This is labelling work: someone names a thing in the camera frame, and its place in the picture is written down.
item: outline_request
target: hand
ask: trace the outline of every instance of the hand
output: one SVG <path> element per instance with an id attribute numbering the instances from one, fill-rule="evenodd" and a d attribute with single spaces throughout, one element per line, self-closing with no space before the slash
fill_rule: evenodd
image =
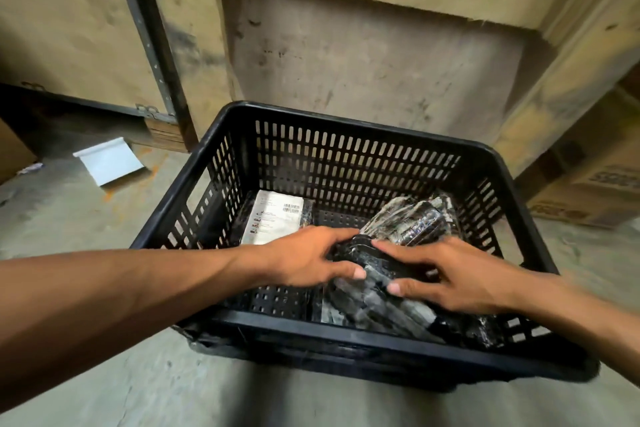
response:
<path id="1" fill-rule="evenodd" d="M 267 263 L 272 284 L 309 287 L 334 277 L 364 279 L 367 273 L 352 262 L 326 260 L 329 249 L 358 234 L 352 228 L 305 227 L 296 233 L 258 245 L 255 251 Z"/>
<path id="2" fill-rule="evenodd" d="M 535 287 L 538 280 L 558 278 L 516 267 L 454 237 L 415 247 L 378 240 L 373 245 L 407 264 L 434 265 L 440 273 L 439 284 L 394 280 L 387 287 L 390 294 L 428 300 L 455 311 L 496 314 L 516 310 L 527 288 Z"/>

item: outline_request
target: white label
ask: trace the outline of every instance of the white label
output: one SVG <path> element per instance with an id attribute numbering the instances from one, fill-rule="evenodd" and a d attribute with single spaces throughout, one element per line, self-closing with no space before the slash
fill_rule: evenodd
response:
<path id="1" fill-rule="evenodd" d="M 302 197 L 258 191 L 241 245 L 263 245 L 297 232 L 304 202 Z"/>

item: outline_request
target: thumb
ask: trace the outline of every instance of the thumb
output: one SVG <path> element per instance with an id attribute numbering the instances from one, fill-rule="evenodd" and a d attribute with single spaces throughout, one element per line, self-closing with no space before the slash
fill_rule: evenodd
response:
<path id="1" fill-rule="evenodd" d="M 329 265 L 327 280 L 335 277 L 363 280 L 367 276 L 364 269 L 353 262 L 327 262 L 327 264 Z"/>
<path id="2" fill-rule="evenodd" d="M 387 286 L 387 292 L 398 297 L 428 300 L 439 304 L 446 288 L 445 284 L 430 284 L 412 278 L 399 278 Z"/>

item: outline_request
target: fingernail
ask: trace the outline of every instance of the fingernail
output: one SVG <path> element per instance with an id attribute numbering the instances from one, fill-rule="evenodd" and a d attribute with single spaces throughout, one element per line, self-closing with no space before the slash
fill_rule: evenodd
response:
<path id="1" fill-rule="evenodd" d="M 363 280 L 366 277 L 367 277 L 367 273 L 364 271 L 363 268 L 358 267 L 353 272 L 353 278 L 355 278 L 356 280 Z"/>
<path id="2" fill-rule="evenodd" d="M 387 292 L 393 296 L 401 297 L 400 286 L 394 282 L 387 286 Z"/>

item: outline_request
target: black plastic basket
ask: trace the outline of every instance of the black plastic basket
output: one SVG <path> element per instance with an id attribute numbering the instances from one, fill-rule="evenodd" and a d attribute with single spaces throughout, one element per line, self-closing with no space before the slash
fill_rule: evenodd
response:
<path id="1" fill-rule="evenodd" d="M 187 200 L 208 170 L 192 213 Z M 132 248 L 224 248 L 250 190 L 316 201 L 316 225 L 359 227 L 389 199 L 451 192 L 469 241 L 502 256 L 492 224 L 506 216 L 522 266 L 557 273 L 500 156 L 491 148 L 327 115 L 236 102 L 222 109 Z M 450 391 L 459 383 L 544 376 L 585 382 L 588 353 L 538 325 L 504 316 L 498 353 L 466 350 L 316 322 L 319 289 L 262 287 L 180 322 L 195 349 L 261 363 Z"/>

